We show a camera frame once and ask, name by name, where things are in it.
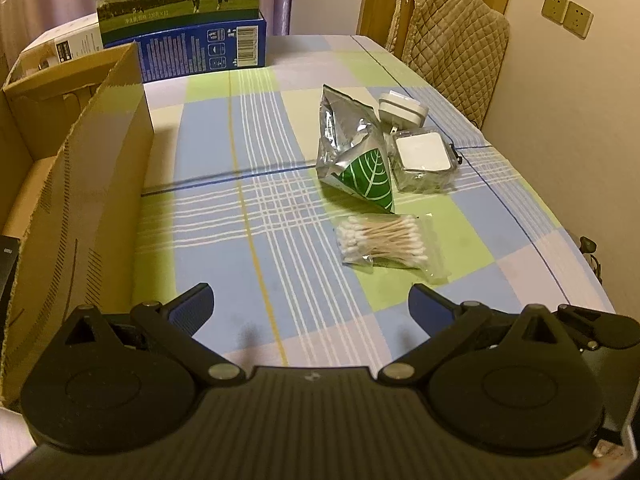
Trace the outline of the cotton swabs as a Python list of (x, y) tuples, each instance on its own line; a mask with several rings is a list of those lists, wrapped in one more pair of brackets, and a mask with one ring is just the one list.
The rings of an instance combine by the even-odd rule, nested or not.
[(344, 264), (416, 270), (435, 284), (449, 278), (431, 214), (353, 214), (335, 235)]

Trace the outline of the silver green tea bag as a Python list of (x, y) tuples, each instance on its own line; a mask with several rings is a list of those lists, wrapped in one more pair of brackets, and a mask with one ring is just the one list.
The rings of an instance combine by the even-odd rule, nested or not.
[(392, 172), (374, 109), (326, 84), (322, 88), (319, 122), (319, 181), (392, 214)]

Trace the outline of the black item in box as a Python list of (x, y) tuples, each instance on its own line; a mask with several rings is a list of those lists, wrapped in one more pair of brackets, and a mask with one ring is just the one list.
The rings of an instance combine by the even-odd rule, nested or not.
[(0, 236), (1, 310), (5, 311), (14, 281), (21, 241), (12, 236)]

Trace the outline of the checkered tablecloth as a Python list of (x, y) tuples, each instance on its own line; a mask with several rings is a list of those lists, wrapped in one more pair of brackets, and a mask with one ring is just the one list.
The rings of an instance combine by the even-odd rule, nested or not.
[(426, 100), (428, 124), (462, 154), (448, 194), (396, 193), (431, 214), (450, 295), (518, 312), (564, 301), (612, 310), (567, 232), (529, 184), (437, 92), (363, 37), (281, 38), (271, 65), (143, 85), (154, 131), (134, 242), (131, 306), (198, 282), (215, 294), (202, 344), (259, 366), (204, 400), (179, 443), (225, 476), (306, 460), (370, 476), (416, 450), (433, 465), (454, 439), (408, 391), (367, 373), (312, 382), (303, 365), (378, 367), (419, 337), (406, 296), (416, 274), (341, 263), (334, 229), (363, 200), (320, 183), (322, 84), (371, 101), (386, 89)]

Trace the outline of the brown cardboard box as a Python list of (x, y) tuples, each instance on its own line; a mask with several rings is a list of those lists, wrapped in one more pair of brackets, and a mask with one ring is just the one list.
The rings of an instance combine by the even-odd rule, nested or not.
[(1, 232), (18, 243), (1, 324), (3, 406), (76, 307), (130, 309), (153, 136), (135, 44), (2, 87)]

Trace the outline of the white power adapter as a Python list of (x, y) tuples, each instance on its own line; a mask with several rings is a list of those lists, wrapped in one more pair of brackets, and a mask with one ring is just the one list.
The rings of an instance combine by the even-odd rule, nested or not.
[(426, 105), (396, 91), (382, 93), (378, 98), (380, 121), (400, 131), (422, 128), (427, 112)]

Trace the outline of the quilted beige chair cover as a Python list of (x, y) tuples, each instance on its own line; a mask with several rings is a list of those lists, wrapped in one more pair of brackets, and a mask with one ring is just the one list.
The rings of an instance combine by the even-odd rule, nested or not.
[(494, 95), (510, 24), (477, 0), (445, 0), (422, 13), (416, 32), (396, 55), (444, 96), (474, 126), (484, 124)]

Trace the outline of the white product box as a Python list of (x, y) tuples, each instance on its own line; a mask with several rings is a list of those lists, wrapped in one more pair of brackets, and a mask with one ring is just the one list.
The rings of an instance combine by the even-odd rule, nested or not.
[(32, 41), (18, 56), (6, 76), (6, 84), (102, 49), (98, 14), (76, 18), (43, 32)]

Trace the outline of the blue milk carton box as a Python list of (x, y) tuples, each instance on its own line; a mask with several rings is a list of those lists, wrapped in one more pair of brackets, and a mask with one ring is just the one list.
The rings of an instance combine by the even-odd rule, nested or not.
[(262, 67), (259, 0), (96, 0), (104, 47), (138, 45), (143, 80)]

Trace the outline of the beige wall socket pair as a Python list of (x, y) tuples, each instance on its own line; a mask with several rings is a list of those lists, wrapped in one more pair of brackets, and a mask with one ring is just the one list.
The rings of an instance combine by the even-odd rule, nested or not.
[(544, 0), (541, 15), (580, 39), (586, 39), (593, 21), (593, 13), (570, 0)]

